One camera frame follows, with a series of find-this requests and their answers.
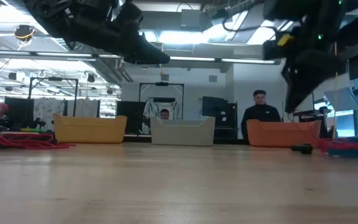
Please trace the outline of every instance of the red hat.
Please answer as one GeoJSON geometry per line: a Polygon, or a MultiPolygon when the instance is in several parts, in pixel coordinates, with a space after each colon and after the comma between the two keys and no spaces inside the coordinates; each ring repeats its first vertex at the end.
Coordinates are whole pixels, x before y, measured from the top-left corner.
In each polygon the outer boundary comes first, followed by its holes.
{"type": "Polygon", "coordinates": [[[7,113],[9,111],[9,106],[5,103],[0,103],[0,107],[4,109],[4,112],[7,113]]]}

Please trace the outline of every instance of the black jacket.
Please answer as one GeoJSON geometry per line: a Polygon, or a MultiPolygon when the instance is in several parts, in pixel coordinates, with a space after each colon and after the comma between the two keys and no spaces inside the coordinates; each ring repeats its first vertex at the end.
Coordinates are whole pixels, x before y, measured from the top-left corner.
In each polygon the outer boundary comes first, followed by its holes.
{"type": "Polygon", "coordinates": [[[248,140],[247,121],[257,119],[262,122],[281,122],[277,109],[269,105],[255,105],[246,109],[241,121],[241,132],[245,140],[248,140]]]}

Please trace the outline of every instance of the table surface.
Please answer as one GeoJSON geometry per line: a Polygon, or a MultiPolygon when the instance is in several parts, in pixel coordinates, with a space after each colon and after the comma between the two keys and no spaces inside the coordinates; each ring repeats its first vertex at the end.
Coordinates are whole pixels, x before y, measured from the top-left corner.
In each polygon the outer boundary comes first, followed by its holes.
{"type": "Polygon", "coordinates": [[[141,143],[5,150],[3,223],[358,224],[358,159],[141,143]]]}

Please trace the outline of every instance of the yellow bin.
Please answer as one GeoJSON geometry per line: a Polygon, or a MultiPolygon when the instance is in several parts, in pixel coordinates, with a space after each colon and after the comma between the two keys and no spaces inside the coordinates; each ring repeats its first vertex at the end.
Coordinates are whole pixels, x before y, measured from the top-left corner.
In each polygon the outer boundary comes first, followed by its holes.
{"type": "Polygon", "coordinates": [[[126,116],[108,118],[77,118],[54,114],[58,142],[121,143],[125,135],[126,116]]]}

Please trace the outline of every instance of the orange bin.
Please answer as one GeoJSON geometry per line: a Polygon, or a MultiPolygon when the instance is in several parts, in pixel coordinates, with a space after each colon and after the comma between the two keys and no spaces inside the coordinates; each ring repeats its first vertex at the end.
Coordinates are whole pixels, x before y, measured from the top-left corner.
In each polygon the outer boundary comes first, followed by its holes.
{"type": "Polygon", "coordinates": [[[317,147],[321,121],[305,123],[279,123],[247,121],[248,140],[252,146],[290,147],[311,144],[317,147]]]}
{"type": "Polygon", "coordinates": [[[125,135],[126,116],[108,118],[77,118],[54,114],[58,142],[121,143],[125,135]]]}

